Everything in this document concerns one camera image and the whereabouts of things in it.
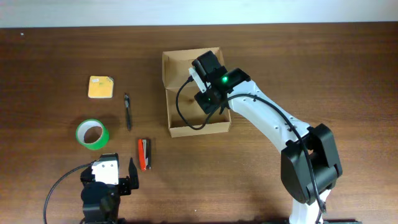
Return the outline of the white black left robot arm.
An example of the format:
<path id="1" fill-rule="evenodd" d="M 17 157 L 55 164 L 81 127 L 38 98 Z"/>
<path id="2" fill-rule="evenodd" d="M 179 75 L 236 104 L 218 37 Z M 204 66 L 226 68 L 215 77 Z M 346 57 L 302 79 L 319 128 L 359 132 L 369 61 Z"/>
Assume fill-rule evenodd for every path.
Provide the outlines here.
<path id="1" fill-rule="evenodd" d="M 137 169 L 129 160 L 129 175 L 119 176 L 119 156 L 116 153 L 103 154 L 93 161 L 82 173 L 81 199 L 85 223 L 123 224 L 119 217 L 121 197 L 131 195 L 139 188 Z"/>

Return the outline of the red black stapler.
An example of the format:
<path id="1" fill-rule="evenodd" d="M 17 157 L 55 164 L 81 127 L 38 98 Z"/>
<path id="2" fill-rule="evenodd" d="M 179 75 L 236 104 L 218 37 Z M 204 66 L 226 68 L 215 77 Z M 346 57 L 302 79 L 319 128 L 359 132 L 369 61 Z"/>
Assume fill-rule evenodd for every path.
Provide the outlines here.
<path id="1" fill-rule="evenodd" d="M 139 163 L 142 171 L 151 169 L 151 149 L 150 139 L 138 140 Z"/>

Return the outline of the brown cardboard box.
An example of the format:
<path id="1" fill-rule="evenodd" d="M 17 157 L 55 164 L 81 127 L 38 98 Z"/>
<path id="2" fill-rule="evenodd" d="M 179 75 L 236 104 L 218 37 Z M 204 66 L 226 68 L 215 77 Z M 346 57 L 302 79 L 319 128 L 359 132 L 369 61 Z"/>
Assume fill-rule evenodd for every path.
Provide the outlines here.
<path id="1" fill-rule="evenodd" d="M 222 113 L 216 111 L 208 124 L 199 129 L 208 116 L 194 99 L 200 89 L 195 81 L 183 87 L 190 77 L 188 69 L 192 67 L 192 62 L 209 50 L 224 65 L 223 53 L 219 47 L 175 50 L 162 54 L 162 81 L 166 93 L 168 127 L 173 138 L 229 131 L 231 115 L 228 110 Z"/>

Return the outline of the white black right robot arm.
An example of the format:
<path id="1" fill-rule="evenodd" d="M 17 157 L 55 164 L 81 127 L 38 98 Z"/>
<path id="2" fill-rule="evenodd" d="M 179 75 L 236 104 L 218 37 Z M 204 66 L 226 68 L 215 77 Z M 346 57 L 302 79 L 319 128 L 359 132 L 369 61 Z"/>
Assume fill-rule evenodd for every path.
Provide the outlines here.
<path id="1" fill-rule="evenodd" d="M 324 223 L 326 198 L 342 175 L 332 131 L 301 121 L 267 97 L 239 68 L 228 71 L 208 51 L 189 69 L 200 91 L 195 100 L 212 116 L 232 110 L 250 121 L 280 153 L 280 178 L 293 198 L 289 223 Z"/>

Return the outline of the green tape roll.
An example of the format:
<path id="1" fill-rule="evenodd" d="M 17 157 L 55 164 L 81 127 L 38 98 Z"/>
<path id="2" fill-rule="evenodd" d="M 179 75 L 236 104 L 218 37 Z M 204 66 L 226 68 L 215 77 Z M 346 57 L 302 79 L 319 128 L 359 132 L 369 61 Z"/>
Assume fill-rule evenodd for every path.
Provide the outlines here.
<path id="1" fill-rule="evenodd" d="M 75 136 L 82 146 L 92 151 L 105 147 L 109 141 L 109 131 L 97 119 L 87 119 L 80 123 Z"/>

